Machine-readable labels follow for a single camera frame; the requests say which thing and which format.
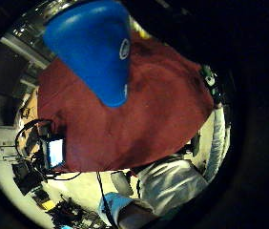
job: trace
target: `laptop screen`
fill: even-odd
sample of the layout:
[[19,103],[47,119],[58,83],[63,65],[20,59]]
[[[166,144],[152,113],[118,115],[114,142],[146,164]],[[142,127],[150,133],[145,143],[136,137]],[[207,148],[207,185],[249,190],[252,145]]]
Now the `laptop screen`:
[[63,139],[49,142],[49,156],[51,167],[55,167],[63,162]]

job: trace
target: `logo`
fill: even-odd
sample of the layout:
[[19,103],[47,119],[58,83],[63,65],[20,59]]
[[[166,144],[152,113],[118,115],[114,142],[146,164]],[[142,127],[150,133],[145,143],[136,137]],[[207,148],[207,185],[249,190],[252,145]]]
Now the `logo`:
[[119,48],[119,58],[121,60],[126,59],[128,57],[130,48],[131,43],[128,39],[125,38],[121,44],[121,47]]

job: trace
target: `blue bicycle seat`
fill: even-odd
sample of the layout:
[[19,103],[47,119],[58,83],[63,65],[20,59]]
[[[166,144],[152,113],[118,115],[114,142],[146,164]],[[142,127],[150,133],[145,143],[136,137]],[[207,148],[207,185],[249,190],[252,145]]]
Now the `blue bicycle seat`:
[[45,44],[109,107],[127,100],[130,23],[113,0],[82,3],[47,24]]

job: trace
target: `red blanket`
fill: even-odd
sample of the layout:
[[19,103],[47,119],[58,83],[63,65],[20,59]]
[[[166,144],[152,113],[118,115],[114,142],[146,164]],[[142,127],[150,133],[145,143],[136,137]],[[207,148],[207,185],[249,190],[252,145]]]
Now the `red blanket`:
[[38,114],[67,139],[62,171],[107,171],[175,153],[213,109],[195,64],[155,40],[133,37],[129,97],[109,108],[59,59],[39,77]]

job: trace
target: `wire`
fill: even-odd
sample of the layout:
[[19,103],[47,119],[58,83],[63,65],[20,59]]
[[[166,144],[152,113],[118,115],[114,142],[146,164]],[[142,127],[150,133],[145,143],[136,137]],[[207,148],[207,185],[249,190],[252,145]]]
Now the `wire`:
[[74,178],[77,178],[79,175],[81,175],[82,173],[81,172],[79,172],[77,175],[75,175],[74,177],[70,177],[70,178],[61,178],[61,179],[57,179],[57,178],[55,178],[55,177],[53,177],[52,179],[53,180],[62,180],[62,181],[67,181],[67,180],[72,180],[72,179],[74,179]]
[[118,227],[116,226],[116,224],[114,222],[114,218],[113,218],[113,216],[112,216],[112,214],[110,212],[110,208],[108,206],[108,202],[105,199],[104,190],[103,190],[103,184],[102,184],[102,178],[100,177],[99,172],[96,172],[96,177],[97,177],[97,180],[98,180],[98,183],[99,183],[100,191],[102,193],[106,217],[107,217],[109,223],[112,225],[112,227],[117,229]]
[[14,148],[17,152],[17,154],[20,156],[20,157],[23,157],[23,155],[20,154],[19,150],[18,150],[18,146],[19,146],[19,136],[21,136],[21,134],[25,131],[27,131],[29,128],[32,128],[35,124],[37,124],[38,122],[50,122],[52,123],[52,120],[50,119],[43,119],[43,118],[40,118],[40,119],[35,119],[35,120],[32,120],[30,122],[28,122],[27,124],[24,125],[24,127],[18,132],[15,140],[14,140]]

